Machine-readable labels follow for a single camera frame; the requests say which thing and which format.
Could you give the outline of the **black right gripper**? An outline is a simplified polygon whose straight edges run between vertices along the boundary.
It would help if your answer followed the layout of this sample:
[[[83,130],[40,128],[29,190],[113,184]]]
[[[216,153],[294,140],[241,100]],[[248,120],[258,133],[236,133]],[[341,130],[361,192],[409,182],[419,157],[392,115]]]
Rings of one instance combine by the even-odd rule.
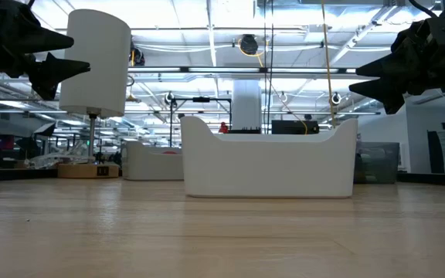
[[[359,76],[382,78],[349,86],[350,91],[382,103],[386,114],[399,111],[405,93],[445,92],[445,9],[436,15],[416,0],[408,1],[428,17],[401,31],[392,53],[355,70]]]

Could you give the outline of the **dark translucent plastic bin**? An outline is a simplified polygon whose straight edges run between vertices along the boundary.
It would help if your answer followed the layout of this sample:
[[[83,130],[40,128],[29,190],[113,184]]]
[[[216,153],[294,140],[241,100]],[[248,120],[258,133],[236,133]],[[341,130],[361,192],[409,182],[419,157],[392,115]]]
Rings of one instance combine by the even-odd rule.
[[[399,163],[399,143],[363,142],[356,144],[355,184],[394,184]]]

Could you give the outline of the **black equipment case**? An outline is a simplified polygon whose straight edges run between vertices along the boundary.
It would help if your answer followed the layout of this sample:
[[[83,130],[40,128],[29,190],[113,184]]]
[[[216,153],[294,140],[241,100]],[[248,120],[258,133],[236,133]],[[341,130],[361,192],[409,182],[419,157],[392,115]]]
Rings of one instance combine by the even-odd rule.
[[[272,134],[318,134],[320,128],[315,120],[272,120]]]

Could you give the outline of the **white building pillar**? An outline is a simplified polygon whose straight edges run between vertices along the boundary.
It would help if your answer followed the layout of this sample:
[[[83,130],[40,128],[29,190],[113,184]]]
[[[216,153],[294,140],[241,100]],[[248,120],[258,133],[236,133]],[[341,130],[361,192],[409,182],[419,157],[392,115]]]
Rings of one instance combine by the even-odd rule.
[[[232,95],[233,129],[258,129],[262,124],[259,80],[234,80]]]

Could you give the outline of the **light grey plastic bin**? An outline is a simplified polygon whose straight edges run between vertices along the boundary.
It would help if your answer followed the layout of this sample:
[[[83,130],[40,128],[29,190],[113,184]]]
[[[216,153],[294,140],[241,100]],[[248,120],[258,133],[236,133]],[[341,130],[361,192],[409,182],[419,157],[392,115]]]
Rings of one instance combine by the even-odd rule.
[[[162,154],[175,151],[179,154]],[[130,181],[181,181],[184,179],[182,150],[149,147],[140,141],[127,141],[121,149],[122,175]]]

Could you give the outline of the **white plastic bin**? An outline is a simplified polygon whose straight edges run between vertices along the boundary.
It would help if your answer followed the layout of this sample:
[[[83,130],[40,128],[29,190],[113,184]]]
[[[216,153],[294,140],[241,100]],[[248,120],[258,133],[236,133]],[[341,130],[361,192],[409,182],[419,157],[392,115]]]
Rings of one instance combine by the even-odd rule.
[[[214,198],[348,198],[358,121],[312,135],[214,134],[181,120],[185,193]]]

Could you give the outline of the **black metal stand frame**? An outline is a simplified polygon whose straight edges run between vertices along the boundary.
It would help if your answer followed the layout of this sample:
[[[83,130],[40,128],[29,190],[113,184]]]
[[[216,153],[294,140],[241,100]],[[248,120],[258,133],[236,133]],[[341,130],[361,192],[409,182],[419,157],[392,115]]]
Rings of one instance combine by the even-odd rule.
[[[218,105],[223,108],[223,110],[229,115],[229,125],[233,123],[233,102],[231,99],[227,98],[218,98],[218,97],[174,97],[171,95],[171,100],[169,102],[169,147],[173,145],[173,115],[175,113],[174,103],[178,100],[181,101],[180,104],[177,105],[177,109],[181,108],[186,101],[191,101],[193,103],[210,103],[216,102]],[[222,102],[226,101],[229,104],[229,108],[226,108],[222,105]]]

